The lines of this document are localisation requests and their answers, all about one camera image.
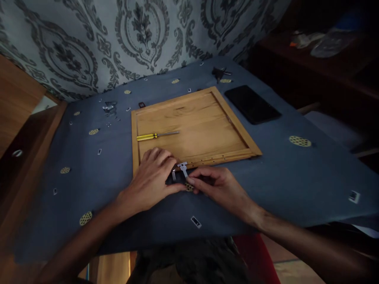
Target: wood grain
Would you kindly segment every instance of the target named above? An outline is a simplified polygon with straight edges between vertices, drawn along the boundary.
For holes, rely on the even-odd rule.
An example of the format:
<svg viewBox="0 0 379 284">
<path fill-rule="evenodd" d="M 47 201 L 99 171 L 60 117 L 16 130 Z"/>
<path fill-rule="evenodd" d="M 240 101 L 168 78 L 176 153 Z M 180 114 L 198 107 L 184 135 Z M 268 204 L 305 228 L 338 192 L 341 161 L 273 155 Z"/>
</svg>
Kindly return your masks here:
<svg viewBox="0 0 379 284">
<path fill-rule="evenodd" d="M 247 159 L 261 151 L 216 87 L 134 110 L 133 172 L 148 149 L 169 150 L 188 168 Z M 137 142 L 138 135 L 180 131 Z"/>
<path fill-rule="evenodd" d="M 100 256 L 97 284 L 125 284 L 129 276 L 129 252 Z"/>
<path fill-rule="evenodd" d="M 46 89 L 0 55 L 0 157 L 42 99 Z"/>
</svg>

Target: black object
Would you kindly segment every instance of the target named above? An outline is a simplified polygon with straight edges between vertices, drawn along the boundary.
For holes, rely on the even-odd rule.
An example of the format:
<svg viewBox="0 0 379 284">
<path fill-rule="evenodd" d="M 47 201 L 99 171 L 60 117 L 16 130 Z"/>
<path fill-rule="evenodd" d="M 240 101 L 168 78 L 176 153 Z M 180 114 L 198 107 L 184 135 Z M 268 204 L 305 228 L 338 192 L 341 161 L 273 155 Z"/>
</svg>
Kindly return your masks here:
<svg viewBox="0 0 379 284">
<path fill-rule="evenodd" d="M 276 109 L 247 85 L 228 90 L 225 92 L 225 96 L 252 124 L 260 124 L 281 116 Z"/>
<path fill-rule="evenodd" d="M 216 67 L 213 67 L 212 75 L 214 75 L 217 79 L 217 84 L 220 83 L 220 80 L 222 79 L 223 75 L 232 75 L 231 72 L 226 71 L 226 68 L 217 69 Z"/>
</svg>

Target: wooden cabinet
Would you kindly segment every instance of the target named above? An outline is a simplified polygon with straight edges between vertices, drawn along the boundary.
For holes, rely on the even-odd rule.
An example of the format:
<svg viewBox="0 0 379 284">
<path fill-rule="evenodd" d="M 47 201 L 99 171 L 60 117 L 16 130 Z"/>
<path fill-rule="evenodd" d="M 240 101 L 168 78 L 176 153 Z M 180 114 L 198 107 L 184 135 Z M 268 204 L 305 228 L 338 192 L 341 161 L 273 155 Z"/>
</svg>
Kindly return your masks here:
<svg viewBox="0 0 379 284">
<path fill-rule="evenodd" d="M 0 55 L 0 157 L 45 92 L 41 84 Z"/>
</svg>

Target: table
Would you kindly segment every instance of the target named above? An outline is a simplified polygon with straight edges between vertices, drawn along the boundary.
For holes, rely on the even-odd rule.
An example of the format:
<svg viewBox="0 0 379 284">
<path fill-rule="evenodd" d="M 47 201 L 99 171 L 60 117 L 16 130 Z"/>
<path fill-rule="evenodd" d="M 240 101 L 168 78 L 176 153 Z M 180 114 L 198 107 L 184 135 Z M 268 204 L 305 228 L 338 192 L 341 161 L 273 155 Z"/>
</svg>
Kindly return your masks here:
<svg viewBox="0 0 379 284">
<path fill-rule="evenodd" d="M 141 101 L 152 105 L 172 99 L 187 94 L 189 88 L 196 91 L 215 86 L 216 79 L 211 74 L 214 66 L 226 67 L 233 73 L 231 83 L 217 85 L 222 95 L 246 84 L 282 113 L 277 120 L 252 125 L 225 98 L 263 153 L 257 159 L 220 165 L 230 169 L 252 199 L 303 227 L 379 212 L 379 175 L 230 58 L 214 57 L 203 63 L 149 76 L 67 107 L 51 144 L 41 194 L 17 239 L 17 262 L 49 259 L 80 229 L 83 214 L 94 211 L 96 215 L 130 183 L 133 173 L 130 111 L 126 111 L 129 107 L 137 109 Z M 105 101 L 118 101 L 117 116 L 121 121 L 105 117 Z M 96 128 L 100 128 L 96 135 L 88 135 Z M 313 146 L 292 144 L 292 135 L 312 141 Z M 71 167 L 70 173 L 60 174 L 66 166 Z M 359 203 L 349 201 L 351 191 L 360 193 Z M 202 224 L 200 229 L 191 221 L 193 216 Z M 98 254 L 250 230 L 205 195 L 179 192 L 115 228 Z"/>
</svg>

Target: patterned wallpaper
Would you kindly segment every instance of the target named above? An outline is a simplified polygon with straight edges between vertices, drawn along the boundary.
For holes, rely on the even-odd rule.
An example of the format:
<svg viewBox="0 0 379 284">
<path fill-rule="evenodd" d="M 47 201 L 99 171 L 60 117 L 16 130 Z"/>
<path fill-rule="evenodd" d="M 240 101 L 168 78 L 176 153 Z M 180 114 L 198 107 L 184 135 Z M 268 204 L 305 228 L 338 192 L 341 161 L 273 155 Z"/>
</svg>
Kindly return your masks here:
<svg viewBox="0 0 379 284">
<path fill-rule="evenodd" d="M 240 62 L 291 0 L 0 0 L 0 53 L 66 101 L 225 55 Z"/>
</svg>

